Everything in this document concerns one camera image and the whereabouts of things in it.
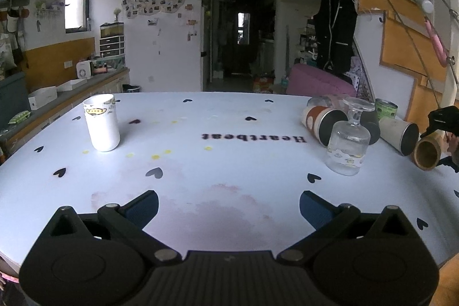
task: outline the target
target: white cup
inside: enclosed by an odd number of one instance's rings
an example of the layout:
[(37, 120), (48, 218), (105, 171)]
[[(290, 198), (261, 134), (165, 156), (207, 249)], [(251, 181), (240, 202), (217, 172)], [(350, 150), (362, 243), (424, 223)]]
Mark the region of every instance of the white cup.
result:
[(403, 156), (410, 155), (419, 139), (419, 128), (415, 123), (383, 117), (379, 120), (381, 137)]
[(11, 17), (10, 15), (7, 15), (6, 18), (7, 18), (6, 29), (10, 33), (14, 33), (17, 30), (17, 21), (19, 20), (19, 18)]
[(120, 141), (115, 111), (115, 96), (95, 95), (83, 102), (92, 145), (101, 152), (111, 151)]

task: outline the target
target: table surface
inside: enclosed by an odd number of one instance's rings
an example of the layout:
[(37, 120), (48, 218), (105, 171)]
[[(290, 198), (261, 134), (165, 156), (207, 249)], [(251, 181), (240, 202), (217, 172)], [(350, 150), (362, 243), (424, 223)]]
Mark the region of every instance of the table surface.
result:
[[(266, 249), (276, 255), (314, 231), (299, 211), (305, 190), (362, 212), (398, 205), (437, 263), (459, 251), (459, 177), (453, 170), (421, 171), (380, 139), (369, 147), (358, 175), (336, 174), (324, 164), (326, 149), (300, 123), (306, 97), (115, 96), (122, 137), (115, 150), (93, 148), (80, 104), (0, 167), (0, 255), (16, 269), (58, 207), (96, 212), (148, 189), (158, 193), (160, 205), (144, 231), (183, 256), (188, 250)], [(203, 134), (222, 137), (203, 139)], [(162, 178), (145, 176), (156, 167)], [(62, 168), (62, 178), (53, 175)], [(311, 184), (308, 173), (322, 179)], [(428, 227), (417, 228), (418, 219)]]

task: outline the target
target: black object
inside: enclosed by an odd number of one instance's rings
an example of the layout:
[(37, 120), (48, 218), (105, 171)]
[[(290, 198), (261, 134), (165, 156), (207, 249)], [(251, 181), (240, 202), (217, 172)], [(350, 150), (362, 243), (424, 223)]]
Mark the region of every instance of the black object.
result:
[[(459, 109), (454, 105), (433, 110), (429, 113), (428, 117), (429, 126), (426, 131), (421, 134), (421, 138), (432, 134), (436, 130), (443, 130), (450, 132), (455, 136), (459, 136)], [(456, 173), (459, 172), (459, 165), (456, 165), (453, 162), (453, 158), (451, 156), (442, 158), (438, 162), (437, 166), (440, 165), (450, 166)]]
[(318, 68), (338, 76), (349, 71), (356, 21), (353, 0), (320, 1), (319, 12), (314, 15)]
[(453, 168), (454, 172), (459, 173), (459, 166), (457, 166), (457, 165), (453, 162), (453, 158), (452, 158), (451, 156), (442, 158), (442, 159), (438, 162), (437, 166), (440, 166), (440, 165), (450, 166), (450, 167)]
[(362, 116), (360, 117), (360, 125), (365, 127), (370, 132), (370, 145), (375, 144), (381, 137), (378, 113), (376, 110), (372, 112), (362, 112)]
[(184, 260), (142, 231), (158, 207), (147, 191), (93, 214), (59, 208), (21, 266), (23, 290), (41, 306), (427, 306), (438, 284), (434, 260), (396, 206), (367, 214), (305, 191), (300, 212), (316, 231), (276, 259), (191, 250)]
[(122, 85), (123, 93), (139, 93), (140, 91), (141, 91), (141, 87), (138, 85), (128, 85), (126, 83)]

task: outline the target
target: white box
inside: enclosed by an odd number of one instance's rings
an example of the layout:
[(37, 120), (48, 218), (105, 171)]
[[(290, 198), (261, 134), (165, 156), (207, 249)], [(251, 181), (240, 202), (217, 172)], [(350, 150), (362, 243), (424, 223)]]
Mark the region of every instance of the white box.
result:
[(77, 63), (77, 77), (91, 78), (91, 62), (89, 60)]
[(57, 86), (57, 91), (72, 91), (73, 89), (80, 87), (81, 85), (84, 85), (88, 80), (86, 78), (82, 78), (79, 80), (70, 80), (67, 81), (60, 86)]
[(57, 88), (56, 86), (44, 87), (29, 94), (29, 103), (32, 110), (37, 110), (44, 105), (57, 99)]

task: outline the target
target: green label can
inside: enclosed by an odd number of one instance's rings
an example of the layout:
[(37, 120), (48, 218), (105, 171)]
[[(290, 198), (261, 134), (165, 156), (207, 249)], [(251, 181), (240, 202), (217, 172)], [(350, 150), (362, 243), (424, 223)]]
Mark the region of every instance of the green label can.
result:
[(395, 118), (398, 106), (383, 99), (376, 99), (375, 108), (376, 113), (378, 114), (378, 119), (383, 117)]

